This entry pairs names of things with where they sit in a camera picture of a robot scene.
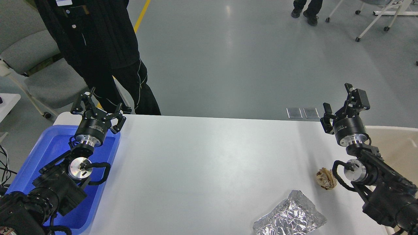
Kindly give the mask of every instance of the gray floor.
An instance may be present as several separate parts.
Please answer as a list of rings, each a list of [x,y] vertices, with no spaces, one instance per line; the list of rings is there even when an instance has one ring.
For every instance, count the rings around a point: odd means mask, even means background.
[[[362,112],[366,125],[418,128],[417,17],[399,17],[389,32],[383,27],[392,17],[382,17],[356,43],[378,8],[367,5],[355,15],[360,2],[345,1],[325,23],[337,2],[324,2],[319,24],[312,27],[303,16],[290,17],[291,0],[152,0],[138,40],[161,112],[288,120],[287,107],[323,113],[322,103],[329,102],[336,111],[349,82],[369,96],[372,108]],[[131,0],[133,23],[144,3]],[[0,92],[21,93],[5,78]],[[21,95],[0,123],[0,132],[10,132],[2,145],[13,170],[52,125]]]

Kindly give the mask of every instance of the gray chair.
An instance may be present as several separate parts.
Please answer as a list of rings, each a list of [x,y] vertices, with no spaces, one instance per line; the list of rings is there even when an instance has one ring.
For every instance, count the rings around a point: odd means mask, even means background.
[[[45,118],[54,110],[72,103],[87,91],[84,80],[60,59],[19,82],[12,74],[24,74],[45,60],[59,54],[40,15],[24,0],[0,0],[0,76],[12,79]],[[43,112],[39,104],[48,110]]]

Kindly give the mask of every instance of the caster wheel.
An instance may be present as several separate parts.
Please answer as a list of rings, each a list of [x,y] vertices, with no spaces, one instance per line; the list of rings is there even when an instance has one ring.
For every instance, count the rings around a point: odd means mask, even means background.
[[[46,119],[49,119],[49,118],[51,118],[51,117],[52,117],[52,115],[51,115],[51,113],[49,113],[49,112],[44,112],[44,113],[43,113],[43,117],[44,117],[44,118],[46,118]]]

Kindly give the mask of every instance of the label sticker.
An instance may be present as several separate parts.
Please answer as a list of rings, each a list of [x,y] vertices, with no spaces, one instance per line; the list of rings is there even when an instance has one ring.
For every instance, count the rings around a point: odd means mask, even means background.
[[[55,0],[56,4],[61,7],[61,6],[68,6],[68,5],[72,5],[73,2],[72,0]]]

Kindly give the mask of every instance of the person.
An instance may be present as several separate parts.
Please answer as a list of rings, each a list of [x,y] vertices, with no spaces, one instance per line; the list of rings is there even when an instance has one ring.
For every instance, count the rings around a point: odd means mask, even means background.
[[[293,18],[298,18],[301,15],[303,7],[306,4],[306,0],[294,0],[293,6],[295,7],[291,13]],[[303,16],[308,19],[308,24],[312,26],[318,25],[318,17],[316,16],[322,7],[322,0],[311,0],[308,9],[303,12]]]
[[[35,6],[62,56],[106,112],[130,112],[112,76],[129,92],[136,114],[161,115],[127,12],[129,0],[26,0]]]

